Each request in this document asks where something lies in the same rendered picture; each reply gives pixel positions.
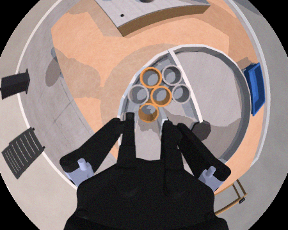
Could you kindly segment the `bronze bushing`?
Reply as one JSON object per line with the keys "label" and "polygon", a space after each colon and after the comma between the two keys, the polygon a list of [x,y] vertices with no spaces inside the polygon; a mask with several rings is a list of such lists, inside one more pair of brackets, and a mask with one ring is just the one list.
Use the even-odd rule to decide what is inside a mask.
{"label": "bronze bushing", "polygon": [[[166,90],[166,98],[164,100],[161,100],[161,101],[157,101],[157,100],[154,100],[152,98],[152,95],[153,95],[153,92],[157,89],[157,88],[164,88]],[[150,91],[150,98],[151,98],[151,101],[154,105],[158,106],[158,107],[164,107],[166,105],[168,105],[170,102],[171,102],[171,99],[172,99],[172,93],[171,91],[165,87],[165,86],[162,86],[162,85],[158,85],[158,87],[156,88],[152,88],[151,91]]]}
{"label": "bronze bushing", "polygon": [[[141,109],[145,105],[153,105],[156,108],[155,112],[153,114],[145,114]],[[152,103],[151,99],[148,99],[148,101],[145,104],[141,105],[138,111],[138,116],[142,121],[146,123],[151,123],[155,121],[158,118],[158,115],[159,115],[159,109],[157,108],[156,105]]]}
{"label": "bronze bushing", "polygon": [[[145,72],[147,72],[147,71],[153,71],[153,72],[155,72],[155,73],[157,74],[157,76],[158,76],[158,81],[157,81],[157,83],[154,84],[153,86],[148,86],[148,85],[146,85],[146,84],[144,83],[144,81],[143,81],[143,75],[144,75]],[[160,85],[160,83],[161,83],[161,81],[162,81],[161,72],[160,72],[157,68],[147,67],[147,68],[145,68],[145,69],[141,72],[141,74],[140,74],[140,81],[141,81],[141,83],[142,83],[146,88],[156,88],[156,87],[158,87],[158,85]]]}

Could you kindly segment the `blue square tray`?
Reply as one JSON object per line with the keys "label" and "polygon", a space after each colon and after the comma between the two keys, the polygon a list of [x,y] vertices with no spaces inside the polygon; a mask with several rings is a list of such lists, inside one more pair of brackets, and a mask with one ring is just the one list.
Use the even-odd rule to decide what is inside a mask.
{"label": "blue square tray", "polygon": [[248,83],[252,103],[251,114],[254,116],[265,103],[264,79],[260,63],[251,63],[241,71]]}

